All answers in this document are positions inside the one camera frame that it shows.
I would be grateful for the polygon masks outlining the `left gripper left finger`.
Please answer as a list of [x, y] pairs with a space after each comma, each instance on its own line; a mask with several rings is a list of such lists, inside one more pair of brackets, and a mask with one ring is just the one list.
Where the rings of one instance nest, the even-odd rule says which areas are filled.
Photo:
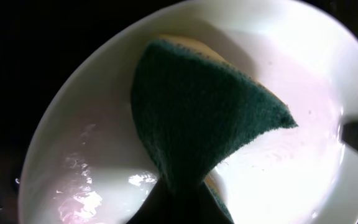
[[177, 224], [178, 206], [178, 197], [169, 190], [165, 179], [159, 178], [127, 224]]

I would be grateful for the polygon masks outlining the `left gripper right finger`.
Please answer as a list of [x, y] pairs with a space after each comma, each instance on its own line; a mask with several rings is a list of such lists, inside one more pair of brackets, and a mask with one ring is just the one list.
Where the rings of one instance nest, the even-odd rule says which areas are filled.
[[201, 223], [203, 224], [233, 224], [223, 212], [213, 193], [205, 182], [197, 190]]

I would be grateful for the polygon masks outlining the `light blue plate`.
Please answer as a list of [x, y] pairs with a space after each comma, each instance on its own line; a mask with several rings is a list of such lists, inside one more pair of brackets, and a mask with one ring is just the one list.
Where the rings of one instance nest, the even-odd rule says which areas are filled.
[[209, 184], [236, 223], [357, 223], [358, 153], [340, 141], [358, 119], [358, 40], [299, 1], [186, 1], [108, 40], [43, 115], [22, 170], [21, 223], [125, 223], [157, 183], [129, 93], [144, 45], [197, 39], [261, 82], [297, 122], [220, 162]]

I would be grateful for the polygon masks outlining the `green yellow sponge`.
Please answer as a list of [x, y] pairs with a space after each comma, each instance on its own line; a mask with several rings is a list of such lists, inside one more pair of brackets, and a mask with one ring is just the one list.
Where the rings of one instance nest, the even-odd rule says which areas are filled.
[[266, 87], [205, 44], [171, 35], [145, 46], [131, 110], [159, 178], [178, 197], [179, 223], [201, 223], [197, 190], [217, 164], [264, 133], [297, 126]]

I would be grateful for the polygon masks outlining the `black round tray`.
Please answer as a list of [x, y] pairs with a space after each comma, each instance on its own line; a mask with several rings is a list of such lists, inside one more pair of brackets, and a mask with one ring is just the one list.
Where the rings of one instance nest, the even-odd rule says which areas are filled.
[[108, 40], [175, 1], [0, 1], [0, 223], [20, 223], [35, 131], [73, 72]]

